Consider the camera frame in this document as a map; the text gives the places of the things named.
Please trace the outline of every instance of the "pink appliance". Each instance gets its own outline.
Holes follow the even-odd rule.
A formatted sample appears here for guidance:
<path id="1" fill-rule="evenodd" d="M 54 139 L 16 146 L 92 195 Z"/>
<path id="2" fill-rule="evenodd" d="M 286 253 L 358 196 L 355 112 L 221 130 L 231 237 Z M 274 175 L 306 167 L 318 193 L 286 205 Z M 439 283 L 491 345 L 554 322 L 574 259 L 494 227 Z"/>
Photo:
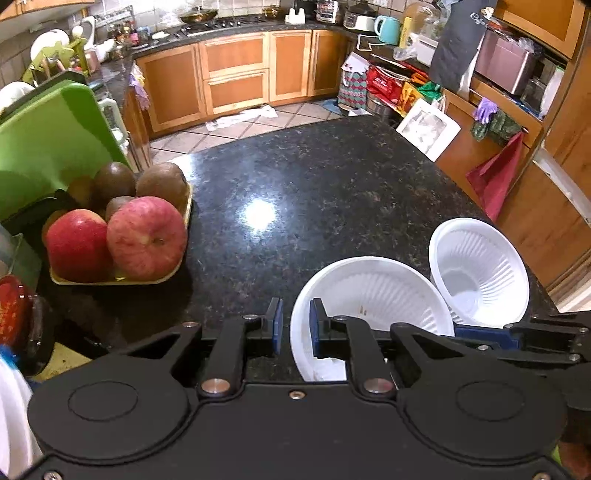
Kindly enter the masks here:
<path id="1" fill-rule="evenodd" d="M 475 70 L 513 95 L 521 95 L 531 78 L 537 57 L 491 30 L 482 41 Z"/>

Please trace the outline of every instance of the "green cloth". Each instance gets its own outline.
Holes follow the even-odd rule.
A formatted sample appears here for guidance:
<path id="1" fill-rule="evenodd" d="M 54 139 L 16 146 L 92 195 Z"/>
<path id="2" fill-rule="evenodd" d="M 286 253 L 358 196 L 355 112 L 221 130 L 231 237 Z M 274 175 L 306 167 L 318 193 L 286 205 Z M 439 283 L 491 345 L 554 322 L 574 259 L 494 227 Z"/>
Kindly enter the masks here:
<path id="1" fill-rule="evenodd" d="M 482 141 L 488 135 L 501 146 L 507 145 L 507 142 L 521 130 L 522 126 L 507 115 L 503 110 L 495 113 L 491 123 L 485 125 L 480 122 L 474 122 L 472 125 L 472 136 L 477 141 Z"/>
<path id="2" fill-rule="evenodd" d="M 417 90 L 421 92 L 427 103 L 433 103 L 433 100 L 439 100 L 443 95 L 441 86 L 433 82 L 427 82 L 425 85 L 418 87 Z"/>

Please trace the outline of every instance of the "cabinet drawer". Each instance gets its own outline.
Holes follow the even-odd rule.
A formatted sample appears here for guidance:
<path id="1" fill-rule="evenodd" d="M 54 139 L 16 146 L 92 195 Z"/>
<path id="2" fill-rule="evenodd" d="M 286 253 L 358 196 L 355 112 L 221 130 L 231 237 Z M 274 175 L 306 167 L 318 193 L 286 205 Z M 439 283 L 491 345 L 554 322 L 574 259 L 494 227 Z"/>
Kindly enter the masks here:
<path id="1" fill-rule="evenodd" d="M 268 101 L 268 69 L 205 81 L 208 115 L 260 105 Z"/>
<path id="2" fill-rule="evenodd" d="M 266 32 L 207 40 L 199 44 L 199 51 L 205 79 L 269 68 Z"/>

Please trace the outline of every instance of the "stove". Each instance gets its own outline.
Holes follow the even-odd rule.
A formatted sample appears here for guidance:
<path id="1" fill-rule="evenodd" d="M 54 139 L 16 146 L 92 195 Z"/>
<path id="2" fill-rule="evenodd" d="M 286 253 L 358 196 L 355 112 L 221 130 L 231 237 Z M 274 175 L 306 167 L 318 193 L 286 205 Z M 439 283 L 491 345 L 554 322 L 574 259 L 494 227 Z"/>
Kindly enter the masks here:
<path id="1" fill-rule="evenodd" d="M 269 20 L 262 15 L 241 15 L 239 17 L 214 18 L 206 23 L 187 25 L 182 27 L 181 31 L 188 37 L 194 37 L 195 35 L 209 32 L 211 30 L 218 30 L 219 28 L 236 28 L 243 25 L 266 23 L 268 21 Z"/>

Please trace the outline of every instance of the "rice cooker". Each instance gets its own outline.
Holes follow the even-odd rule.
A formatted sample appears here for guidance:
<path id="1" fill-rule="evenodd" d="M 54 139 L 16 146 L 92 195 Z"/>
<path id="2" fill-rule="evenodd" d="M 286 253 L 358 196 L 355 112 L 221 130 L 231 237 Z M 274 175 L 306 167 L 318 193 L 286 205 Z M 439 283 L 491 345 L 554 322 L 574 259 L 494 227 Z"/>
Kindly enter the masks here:
<path id="1" fill-rule="evenodd" d="M 345 13 L 343 26 L 349 30 L 359 32 L 374 32 L 374 23 L 378 13 L 369 6 L 367 0 L 361 0 L 358 4 L 349 7 Z"/>

